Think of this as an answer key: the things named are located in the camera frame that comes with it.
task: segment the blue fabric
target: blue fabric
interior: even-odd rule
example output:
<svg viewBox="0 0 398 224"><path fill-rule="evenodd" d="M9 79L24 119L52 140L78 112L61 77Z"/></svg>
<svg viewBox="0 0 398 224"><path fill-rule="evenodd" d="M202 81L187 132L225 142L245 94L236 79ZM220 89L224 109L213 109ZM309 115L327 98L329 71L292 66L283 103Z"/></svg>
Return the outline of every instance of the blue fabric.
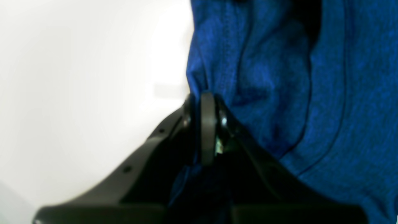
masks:
<svg viewBox="0 0 398 224"><path fill-rule="evenodd" d="M324 0L314 39L291 0L192 0L187 79L292 174L371 224L398 215L398 2Z"/></svg>

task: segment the white wall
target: white wall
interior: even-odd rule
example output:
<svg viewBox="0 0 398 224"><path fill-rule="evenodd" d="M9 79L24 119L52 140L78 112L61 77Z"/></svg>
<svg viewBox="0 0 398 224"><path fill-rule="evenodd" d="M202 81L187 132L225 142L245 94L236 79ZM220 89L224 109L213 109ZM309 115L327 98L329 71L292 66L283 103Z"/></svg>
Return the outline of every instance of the white wall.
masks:
<svg viewBox="0 0 398 224"><path fill-rule="evenodd" d="M0 222L89 190L182 105L191 17L188 0L0 0Z"/></svg>

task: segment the small hole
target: small hole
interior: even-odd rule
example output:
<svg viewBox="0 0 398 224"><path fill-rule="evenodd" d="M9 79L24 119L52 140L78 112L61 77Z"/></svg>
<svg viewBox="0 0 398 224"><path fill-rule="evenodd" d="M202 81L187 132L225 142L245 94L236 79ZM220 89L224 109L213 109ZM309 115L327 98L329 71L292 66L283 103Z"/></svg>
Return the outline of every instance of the small hole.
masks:
<svg viewBox="0 0 398 224"><path fill-rule="evenodd" d="M123 169L123 173L128 173L128 172L130 172L131 171L131 166L126 166L124 169Z"/></svg>

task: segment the white background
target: white background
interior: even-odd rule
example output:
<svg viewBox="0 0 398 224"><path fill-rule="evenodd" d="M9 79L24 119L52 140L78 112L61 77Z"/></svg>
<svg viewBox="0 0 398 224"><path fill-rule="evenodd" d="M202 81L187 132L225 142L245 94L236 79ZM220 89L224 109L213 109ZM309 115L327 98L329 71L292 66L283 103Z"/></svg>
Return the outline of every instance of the white background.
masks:
<svg viewBox="0 0 398 224"><path fill-rule="evenodd" d="M0 0L0 224L98 184L180 107L188 0Z"/></svg>

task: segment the blue cloth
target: blue cloth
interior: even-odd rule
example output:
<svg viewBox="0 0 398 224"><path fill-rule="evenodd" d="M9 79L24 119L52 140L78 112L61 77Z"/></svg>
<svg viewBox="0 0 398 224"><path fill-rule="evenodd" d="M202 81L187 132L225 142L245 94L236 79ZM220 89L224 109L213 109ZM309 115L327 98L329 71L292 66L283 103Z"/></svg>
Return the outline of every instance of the blue cloth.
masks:
<svg viewBox="0 0 398 224"><path fill-rule="evenodd" d="M398 215L398 2L192 0L187 79L300 181L371 224Z"/></svg>

